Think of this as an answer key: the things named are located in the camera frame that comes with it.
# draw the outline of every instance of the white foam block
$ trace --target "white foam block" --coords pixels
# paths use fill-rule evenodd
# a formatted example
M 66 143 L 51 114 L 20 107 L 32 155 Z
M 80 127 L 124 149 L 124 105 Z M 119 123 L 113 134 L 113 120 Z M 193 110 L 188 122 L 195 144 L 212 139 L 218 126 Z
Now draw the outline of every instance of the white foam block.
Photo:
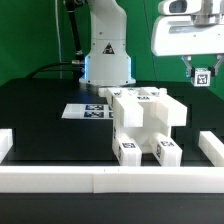
M 163 95 L 156 101 L 155 114 L 167 126 L 185 126 L 187 107 L 168 95 Z
M 117 158 L 121 166 L 141 166 L 142 151 L 132 138 L 119 138 Z
M 113 111 L 123 127 L 143 126 L 143 108 L 131 97 L 114 99 Z
M 12 129 L 0 130 L 0 163 L 13 145 Z
M 224 145 L 212 132 L 200 132 L 198 145 L 214 166 L 224 167 Z
M 180 166 L 182 150 L 173 139 L 162 134 L 154 134 L 151 136 L 149 143 L 161 166 Z
M 140 88 L 139 95 L 159 96 L 159 89 L 156 87 L 142 87 Z

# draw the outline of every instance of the green wall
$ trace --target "green wall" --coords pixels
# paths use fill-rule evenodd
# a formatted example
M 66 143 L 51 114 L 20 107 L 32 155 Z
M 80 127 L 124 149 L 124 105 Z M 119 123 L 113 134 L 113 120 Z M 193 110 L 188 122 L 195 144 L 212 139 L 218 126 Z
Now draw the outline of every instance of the green wall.
M 180 57 L 155 57 L 150 50 L 150 35 L 144 10 L 144 0 L 117 0 L 128 18 L 127 52 L 133 59 L 133 76 L 137 80 L 189 82 Z M 160 0 L 146 0 L 149 32 L 159 16 Z M 25 77 L 36 68 L 59 61 L 54 0 L 0 1 L 0 85 L 13 78 Z M 70 26 L 63 0 L 58 0 L 64 61 L 74 58 Z M 84 53 L 90 49 L 90 16 L 88 6 L 76 12 Z M 193 57 L 196 67 L 213 65 L 213 56 Z M 59 77 L 41 74 L 37 77 Z M 223 66 L 210 89 L 224 99 Z

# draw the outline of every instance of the warning label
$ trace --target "warning label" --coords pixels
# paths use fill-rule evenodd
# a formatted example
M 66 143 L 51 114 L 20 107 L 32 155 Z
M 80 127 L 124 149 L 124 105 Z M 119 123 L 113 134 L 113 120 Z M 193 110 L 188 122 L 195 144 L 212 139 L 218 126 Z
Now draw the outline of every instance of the warning label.
M 114 50 L 110 43 L 107 44 L 106 48 L 103 51 L 103 54 L 114 54 Z

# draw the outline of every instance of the black cable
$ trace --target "black cable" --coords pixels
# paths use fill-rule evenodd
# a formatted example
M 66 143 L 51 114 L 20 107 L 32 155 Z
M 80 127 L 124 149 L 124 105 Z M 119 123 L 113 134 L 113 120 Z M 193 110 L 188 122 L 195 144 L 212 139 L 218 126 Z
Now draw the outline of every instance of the black cable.
M 81 49 L 80 39 L 79 39 L 79 35 L 78 35 L 78 28 L 77 28 L 77 24 L 76 24 L 75 14 L 74 14 L 74 12 L 68 12 L 68 15 L 69 15 L 70 23 L 71 23 L 72 35 L 73 35 L 73 39 L 74 39 L 74 43 L 75 43 L 75 49 L 76 49 L 76 52 L 79 52 L 82 49 Z
M 84 56 L 82 53 L 82 48 L 81 48 L 81 43 L 80 43 L 80 38 L 79 38 L 79 33 L 78 33 L 78 28 L 77 28 L 77 23 L 76 23 L 76 18 L 74 11 L 77 7 L 82 6 L 83 4 L 78 4 L 77 2 L 74 2 L 74 0 L 65 0 L 64 1 L 65 7 L 68 12 L 71 28 L 72 28 L 72 36 L 75 44 L 75 49 L 76 49 L 76 59 L 77 60 L 83 60 Z
M 61 66 L 61 65 L 72 65 L 72 63 L 71 62 L 58 62 L 58 63 L 48 64 L 48 65 L 42 66 L 42 67 L 36 69 L 35 71 L 31 72 L 29 75 L 26 76 L 26 78 L 32 79 L 38 72 L 43 71 L 44 69 L 57 67 L 57 66 Z
M 148 19 L 149 15 L 148 15 L 148 10 L 147 10 L 147 6 L 146 6 L 146 0 L 143 0 L 143 3 L 144 3 L 144 11 L 145 11 L 146 24 L 147 24 L 147 31 L 148 31 L 149 42 L 150 42 L 149 46 L 151 46 L 151 33 L 152 33 L 152 30 L 150 30 L 150 28 L 149 28 L 149 19 Z M 155 74 L 155 80 L 157 82 L 158 81 L 158 75 L 157 75 L 157 71 L 156 71 L 156 64 L 155 64 L 155 60 L 154 60 L 154 55 L 153 55 L 152 52 L 151 52 L 151 55 L 152 55 L 153 71 L 154 71 L 154 74 Z
M 83 69 L 82 67 L 77 67 L 77 68 L 74 68 L 74 69 L 52 69 L 52 70 L 42 70 L 42 71 L 39 71 L 40 72 L 75 72 L 75 71 L 80 71 L 80 69 Z

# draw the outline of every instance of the blue light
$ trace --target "blue light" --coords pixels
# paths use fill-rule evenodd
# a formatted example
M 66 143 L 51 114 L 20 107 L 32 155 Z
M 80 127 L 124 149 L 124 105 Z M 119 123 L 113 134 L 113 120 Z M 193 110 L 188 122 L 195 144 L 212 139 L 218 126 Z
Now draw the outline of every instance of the blue light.
M 87 79 L 87 73 L 88 73 L 88 58 L 85 57 L 85 73 L 84 73 L 84 76 L 83 76 L 84 80 Z

